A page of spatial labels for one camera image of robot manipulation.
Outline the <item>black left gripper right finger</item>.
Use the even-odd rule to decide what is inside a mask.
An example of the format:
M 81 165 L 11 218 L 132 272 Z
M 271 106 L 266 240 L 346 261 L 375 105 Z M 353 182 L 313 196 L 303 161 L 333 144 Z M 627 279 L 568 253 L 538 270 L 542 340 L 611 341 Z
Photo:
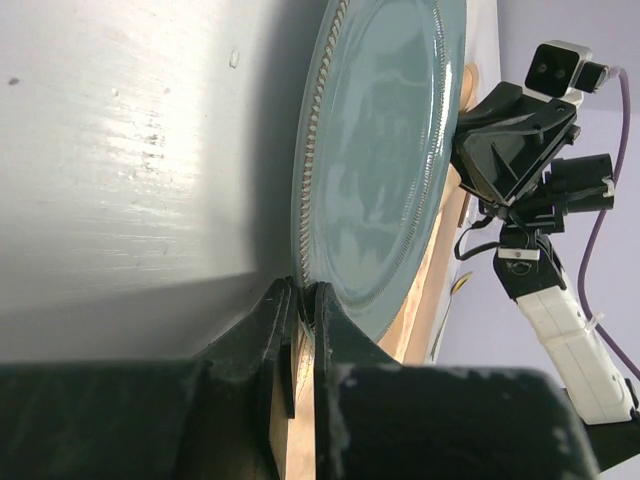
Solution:
M 333 287 L 305 299 L 315 330 L 320 479 L 594 479 L 568 398 L 530 369 L 404 366 L 344 313 Z

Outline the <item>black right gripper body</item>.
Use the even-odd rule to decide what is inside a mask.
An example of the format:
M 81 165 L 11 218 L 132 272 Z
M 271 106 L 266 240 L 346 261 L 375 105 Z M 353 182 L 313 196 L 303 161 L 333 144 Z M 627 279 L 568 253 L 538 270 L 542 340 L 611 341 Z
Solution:
M 499 83 L 459 117 L 451 163 L 462 188 L 509 234 L 561 233 L 570 213 L 612 209 L 610 155 L 558 155 L 579 137 L 576 120 L 570 103 L 535 99 Z

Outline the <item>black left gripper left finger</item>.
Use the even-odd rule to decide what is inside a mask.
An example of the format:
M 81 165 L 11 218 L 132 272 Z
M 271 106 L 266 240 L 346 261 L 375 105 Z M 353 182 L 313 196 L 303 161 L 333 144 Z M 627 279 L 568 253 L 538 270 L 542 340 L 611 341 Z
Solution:
M 196 355 L 1 368 L 5 479 L 281 479 L 295 288 L 275 280 Z

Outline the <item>peach satin cloth napkin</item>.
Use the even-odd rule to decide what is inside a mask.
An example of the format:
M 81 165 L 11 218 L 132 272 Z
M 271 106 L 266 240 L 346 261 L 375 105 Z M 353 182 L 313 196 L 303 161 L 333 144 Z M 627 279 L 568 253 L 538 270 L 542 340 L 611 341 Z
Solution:
M 420 365 L 425 359 L 437 302 L 444 287 L 454 236 L 464 215 L 465 192 L 461 177 L 449 168 L 434 231 L 418 273 L 391 327 L 378 342 L 394 360 Z M 286 477 L 315 477 L 315 422 L 312 345 L 301 333 L 297 341 L 295 417 L 288 422 Z

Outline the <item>teal round plate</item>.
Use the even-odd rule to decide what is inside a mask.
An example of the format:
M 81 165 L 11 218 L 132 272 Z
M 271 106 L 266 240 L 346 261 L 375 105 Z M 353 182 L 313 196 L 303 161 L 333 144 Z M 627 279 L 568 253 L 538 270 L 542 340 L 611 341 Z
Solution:
M 400 310 L 438 214 L 458 118 L 462 1 L 331 1 L 296 139 L 296 283 L 333 286 L 369 338 Z

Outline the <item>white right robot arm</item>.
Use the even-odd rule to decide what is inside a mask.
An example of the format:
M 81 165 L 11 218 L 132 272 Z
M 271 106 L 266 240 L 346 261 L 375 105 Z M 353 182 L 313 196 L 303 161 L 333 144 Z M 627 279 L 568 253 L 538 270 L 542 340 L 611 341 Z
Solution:
M 451 163 L 461 187 L 478 201 L 474 230 L 500 221 L 496 241 L 455 256 L 465 261 L 493 251 L 493 269 L 508 297 L 530 322 L 578 415 L 588 425 L 628 422 L 639 414 L 632 383 L 614 365 L 553 248 L 570 213 L 614 206 L 615 174 L 608 154 L 561 159 L 578 138 L 577 109 L 539 100 L 499 83 L 458 120 Z

